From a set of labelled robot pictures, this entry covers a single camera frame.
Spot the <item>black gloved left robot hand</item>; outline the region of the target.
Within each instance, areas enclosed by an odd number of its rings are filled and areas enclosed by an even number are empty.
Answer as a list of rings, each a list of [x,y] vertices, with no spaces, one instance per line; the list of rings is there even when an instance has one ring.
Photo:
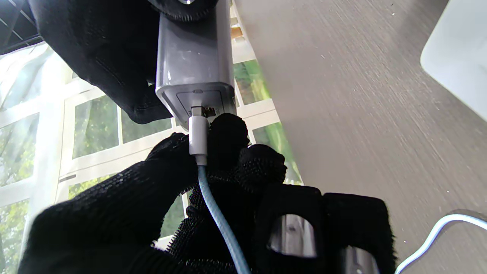
[[[388,210],[381,199],[321,194],[285,185],[285,157],[250,145],[238,116],[208,131],[207,180],[254,274],[338,274],[341,252],[367,251],[381,274],[396,269]],[[317,233],[317,257],[269,247],[281,215],[301,215]],[[235,274],[236,267],[202,198],[188,136],[178,132],[147,158],[32,222],[19,274]]]

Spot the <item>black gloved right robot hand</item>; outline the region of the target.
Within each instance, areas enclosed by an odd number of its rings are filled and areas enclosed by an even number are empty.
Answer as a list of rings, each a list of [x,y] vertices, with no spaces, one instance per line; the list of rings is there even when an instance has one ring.
[[[159,17],[197,21],[216,0],[30,0],[43,40],[137,124],[171,118],[155,93]]]

